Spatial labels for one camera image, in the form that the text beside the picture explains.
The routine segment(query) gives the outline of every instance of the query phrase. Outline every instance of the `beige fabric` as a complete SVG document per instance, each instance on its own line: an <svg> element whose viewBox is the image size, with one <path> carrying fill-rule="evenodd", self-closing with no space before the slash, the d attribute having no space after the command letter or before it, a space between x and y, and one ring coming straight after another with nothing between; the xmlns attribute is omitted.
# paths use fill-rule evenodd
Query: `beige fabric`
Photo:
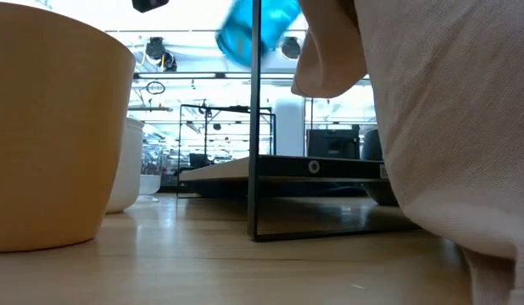
<svg viewBox="0 0 524 305"><path fill-rule="evenodd" d="M477 304L524 304L524 0L356 0L361 42L355 35L350 42L363 45L365 58L342 37L320 37L336 24L326 20L343 12L301 3L314 42L304 46L293 91L339 95L366 62L387 171L404 212L481 253L468 255ZM306 69L314 62L304 55L317 58L317 51L319 66ZM332 62L346 52L353 63ZM340 86L326 87L330 80L317 79L317 70ZM516 271L477 262L487 256L516 260ZM484 288L490 278L501 280L503 297ZM513 292L505 279L514 279Z"/></svg>

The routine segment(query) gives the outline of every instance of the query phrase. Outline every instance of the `tan planter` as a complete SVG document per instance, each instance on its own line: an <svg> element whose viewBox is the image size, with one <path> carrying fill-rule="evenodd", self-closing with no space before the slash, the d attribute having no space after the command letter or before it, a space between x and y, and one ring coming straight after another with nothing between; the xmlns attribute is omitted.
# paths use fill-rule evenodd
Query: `tan planter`
<svg viewBox="0 0 524 305"><path fill-rule="evenodd" d="M96 235L133 70L129 50L105 33L0 3L0 252Z"/></svg>

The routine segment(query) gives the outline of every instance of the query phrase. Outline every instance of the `wooden floor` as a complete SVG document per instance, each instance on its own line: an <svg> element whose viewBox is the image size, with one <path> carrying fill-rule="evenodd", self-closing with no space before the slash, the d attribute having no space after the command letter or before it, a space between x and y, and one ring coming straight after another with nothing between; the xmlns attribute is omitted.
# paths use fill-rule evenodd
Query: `wooden floor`
<svg viewBox="0 0 524 305"><path fill-rule="evenodd" d="M326 210L343 225L396 213L350 201L268 203L276 211L262 213L264 227L324 224ZM254 243L243 202L166 196L107 216L93 241L0 254L2 304L446 305L471 297L460 249L423 231Z"/></svg>

